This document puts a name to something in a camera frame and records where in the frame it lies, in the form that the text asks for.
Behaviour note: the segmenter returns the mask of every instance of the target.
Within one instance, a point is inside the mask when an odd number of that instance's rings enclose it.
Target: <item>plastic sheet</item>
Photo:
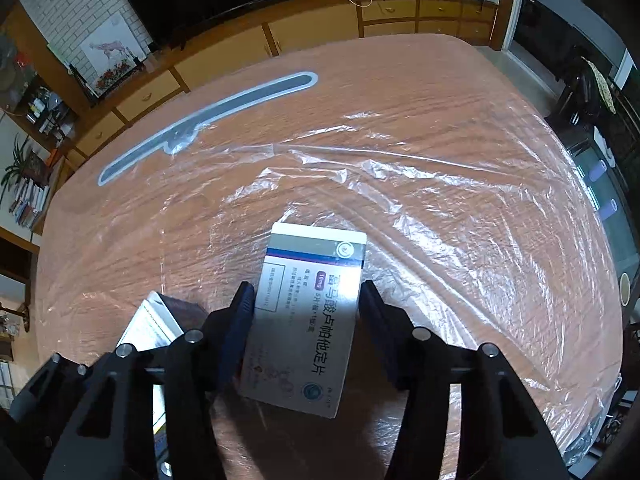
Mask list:
[[[318,82],[194,131],[103,186],[170,124],[256,85]],[[364,278],[450,344],[496,343],[561,450],[606,403],[622,356],[616,275],[575,167],[535,110],[466,43],[399,35],[277,57],[179,96],[88,161],[52,201],[38,263],[40,357],[111,351],[150,290],[227,306],[257,282],[273,222],[368,237]],[[455,471],[460,393],[442,474]],[[226,391],[230,478],[382,478],[406,396],[361,323],[334,420]]]

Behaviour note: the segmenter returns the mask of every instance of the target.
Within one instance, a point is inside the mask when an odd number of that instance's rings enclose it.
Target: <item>cup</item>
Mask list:
[[[618,204],[615,200],[611,199],[610,202],[606,202],[599,210],[598,214],[600,215],[600,220],[606,220],[613,213],[618,210]]]
[[[598,180],[601,176],[603,176],[605,173],[607,173],[607,163],[600,159],[596,164],[593,165],[593,167],[589,170],[589,180],[591,180],[592,182],[595,182],[596,180]]]
[[[626,272],[620,276],[620,303],[622,306],[627,306],[631,297],[631,282],[629,281],[629,275]]]

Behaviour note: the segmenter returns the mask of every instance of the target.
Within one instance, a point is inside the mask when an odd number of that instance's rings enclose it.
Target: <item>logo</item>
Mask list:
[[[341,258],[351,258],[353,256],[354,249],[349,242],[340,242],[335,248],[335,252],[337,252],[338,256]]]
[[[302,387],[302,394],[307,400],[319,400],[322,398],[322,386],[316,383],[307,383]]]
[[[316,290],[322,290],[324,288],[324,280],[326,279],[326,272],[321,270],[316,274]]]

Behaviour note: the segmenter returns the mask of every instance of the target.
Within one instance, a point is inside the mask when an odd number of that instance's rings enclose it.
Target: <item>window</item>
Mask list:
[[[589,7],[593,12],[595,12],[598,16],[600,16],[605,22],[611,25],[609,21],[609,15],[607,11],[602,6],[600,0],[581,0],[587,7]]]
[[[8,410],[14,402],[14,384],[9,363],[0,361],[0,406]]]
[[[629,77],[622,87],[622,93],[629,100],[636,114],[640,116],[640,73],[635,66],[631,67]]]

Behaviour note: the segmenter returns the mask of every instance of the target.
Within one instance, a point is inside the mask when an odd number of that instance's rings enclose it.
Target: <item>white brick wall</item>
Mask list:
[[[80,44],[109,16],[120,11],[140,47],[149,52],[151,37],[128,0],[20,0],[33,23],[57,52],[93,82],[94,67]]]

